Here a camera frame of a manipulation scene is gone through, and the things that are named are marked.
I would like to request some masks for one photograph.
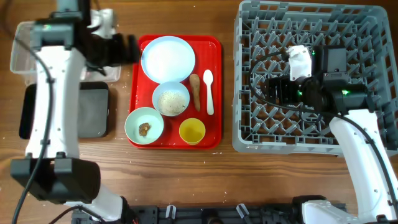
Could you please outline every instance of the yellow bowl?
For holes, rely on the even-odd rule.
[[[206,134],[206,127],[199,119],[188,118],[180,125],[180,137],[187,144],[198,144]]]

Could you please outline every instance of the clear plastic container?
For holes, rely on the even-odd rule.
[[[34,22],[21,22],[18,24],[15,36],[30,45],[30,29]],[[116,82],[120,78],[121,67],[105,67],[106,76],[98,72],[86,72],[80,75],[81,82]],[[36,61],[28,51],[23,49],[16,41],[12,44],[10,71],[24,77],[25,84],[36,82]]]

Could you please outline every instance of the spoon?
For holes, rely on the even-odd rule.
[[[211,95],[211,84],[213,83],[213,74],[208,69],[203,74],[203,81],[207,86],[207,114],[213,115],[214,114],[214,106],[213,106],[213,96]]]

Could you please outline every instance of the dish rack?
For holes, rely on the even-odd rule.
[[[398,154],[397,66],[387,12],[380,6],[243,1],[234,22],[235,86],[233,147],[239,152],[319,153],[342,156],[341,147],[317,115],[282,110],[257,100],[255,83],[289,73],[280,56],[254,67],[259,57],[289,46],[344,45],[351,83],[367,86],[376,103],[379,131],[389,156]]]

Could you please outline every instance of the wood grain surface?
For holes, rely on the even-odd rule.
[[[340,0],[334,4],[370,4],[386,8],[392,38],[398,39],[398,1]],[[131,66],[110,86],[112,131],[104,138],[80,141],[82,159],[101,167],[103,183],[127,198],[131,205],[236,206],[290,202],[297,195],[322,194],[332,202],[346,203],[357,213],[356,197],[345,160],[334,156],[238,153],[232,148],[234,85],[233,22],[239,1],[122,1],[102,0],[112,8],[123,34],[213,35],[223,45],[224,120],[221,144],[210,151],[144,151],[134,149],[124,133],[131,84]],[[54,0],[18,0],[11,6],[8,23],[47,17]],[[22,158],[27,141],[18,137],[25,85],[9,70],[11,40],[0,33],[0,223],[10,223],[22,187],[9,176],[11,159]],[[392,158],[395,168],[397,158]],[[63,205],[40,202],[28,196],[21,223],[48,223]],[[70,222],[70,216],[60,220]]]

